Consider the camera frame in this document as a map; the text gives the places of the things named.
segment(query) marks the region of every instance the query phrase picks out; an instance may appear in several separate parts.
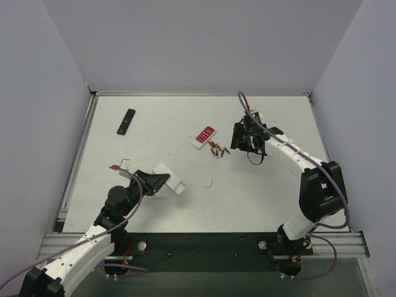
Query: pile of batteries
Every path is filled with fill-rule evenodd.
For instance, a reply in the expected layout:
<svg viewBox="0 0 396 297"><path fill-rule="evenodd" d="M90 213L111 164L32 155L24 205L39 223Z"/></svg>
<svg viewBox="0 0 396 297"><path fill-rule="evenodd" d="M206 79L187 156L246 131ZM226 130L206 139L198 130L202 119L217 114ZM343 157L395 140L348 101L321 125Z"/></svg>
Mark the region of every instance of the pile of batteries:
<svg viewBox="0 0 396 297"><path fill-rule="evenodd" d="M216 159L218 159L219 152L220 152L220 158L223 158L225 152L227 154L231 154L226 147L222 148L219 144L216 144L211 140L208 140L208 143L210 145L210 151L212 152L213 156L216 157Z"/></svg>

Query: white table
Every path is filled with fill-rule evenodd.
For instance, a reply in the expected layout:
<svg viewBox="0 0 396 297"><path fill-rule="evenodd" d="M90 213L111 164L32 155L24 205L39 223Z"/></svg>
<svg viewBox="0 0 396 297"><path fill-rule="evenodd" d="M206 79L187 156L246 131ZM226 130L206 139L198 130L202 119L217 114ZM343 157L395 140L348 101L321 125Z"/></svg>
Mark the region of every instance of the white table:
<svg viewBox="0 0 396 297"><path fill-rule="evenodd" d="M305 151L326 160L306 97L248 100L269 127L277 126ZM128 108L136 110L135 117L127 134L117 135ZM108 168L123 158L131 160L131 172L151 173L162 162L187 184L180 196L163 186L155 196L145 197L126 228L129 232L276 231L296 212L299 176L270 157L254 166L245 152L231 150L231 155L217 160L209 145L201 150L191 145L209 125L217 130L213 140L229 147L234 123L242 115L237 97L100 97L68 202L64 232L84 232L99 214L109 189L129 184ZM212 187L203 187L212 178ZM344 221L339 212L325 222Z"/></svg>

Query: white remote control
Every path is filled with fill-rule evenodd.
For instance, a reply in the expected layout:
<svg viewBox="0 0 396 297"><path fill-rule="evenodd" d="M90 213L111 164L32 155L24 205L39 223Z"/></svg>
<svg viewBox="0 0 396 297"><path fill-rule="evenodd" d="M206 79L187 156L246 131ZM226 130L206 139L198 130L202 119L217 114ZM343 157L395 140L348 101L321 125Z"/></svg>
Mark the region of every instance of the white remote control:
<svg viewBox="0 0 396 297"><path fill-rule="evenodd" d="M207 126L195 139L192 140L191 144L193 147L200 150L215 134L216 130Z"/></svg>

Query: red calculator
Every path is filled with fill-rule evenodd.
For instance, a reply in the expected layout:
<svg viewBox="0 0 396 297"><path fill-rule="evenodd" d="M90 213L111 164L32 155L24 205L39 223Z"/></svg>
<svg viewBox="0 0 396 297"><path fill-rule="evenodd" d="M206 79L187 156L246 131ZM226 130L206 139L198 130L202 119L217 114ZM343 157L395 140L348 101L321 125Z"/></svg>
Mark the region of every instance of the red calculator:
<svg viewBox="0 0 396 297"><path fill-rule="evenodd" d="M200 150L215 134L216 130L207 126L195 139L192 140L191 144L193 147Z"/></svg>

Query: black strap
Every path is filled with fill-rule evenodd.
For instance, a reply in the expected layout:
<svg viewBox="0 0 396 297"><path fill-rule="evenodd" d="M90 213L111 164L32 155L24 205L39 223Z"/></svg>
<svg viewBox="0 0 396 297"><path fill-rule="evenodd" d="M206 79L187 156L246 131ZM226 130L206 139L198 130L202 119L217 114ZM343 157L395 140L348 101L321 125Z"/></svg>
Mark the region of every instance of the black strap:
<svg viewBox="0 0 396 297"><path fill-rule="evenodd" d="M252 163L253 165L256 165L256 166L257 166L257 165L261 165L261 163L264 161L265 155L264 155L264 154L261 154L261 161L260 161L260 163L253 163L252 160L250 160L250 158L249 158L249 153L250 153L250 152L247 153L247 155L248 155L248 156L247 156L247 159L249 159L250 163Z"/></svg>

